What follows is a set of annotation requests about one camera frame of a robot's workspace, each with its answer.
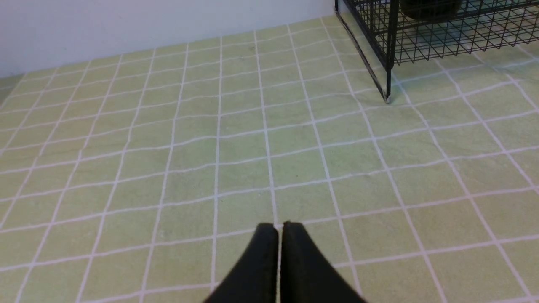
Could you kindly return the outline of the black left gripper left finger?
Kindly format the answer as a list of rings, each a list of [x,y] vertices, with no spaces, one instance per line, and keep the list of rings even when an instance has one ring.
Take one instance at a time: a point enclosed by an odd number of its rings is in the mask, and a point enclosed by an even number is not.
[[[234,267],[206,303],[275,303],[279,235],[271,223],[260,223]]]

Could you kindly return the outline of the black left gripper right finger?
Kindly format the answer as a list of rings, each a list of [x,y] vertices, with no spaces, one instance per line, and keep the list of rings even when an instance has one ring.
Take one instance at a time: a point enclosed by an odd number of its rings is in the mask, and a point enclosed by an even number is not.
[[[322,255],[305,226],[285,222],[280,265],[282,303],[365,303]]]

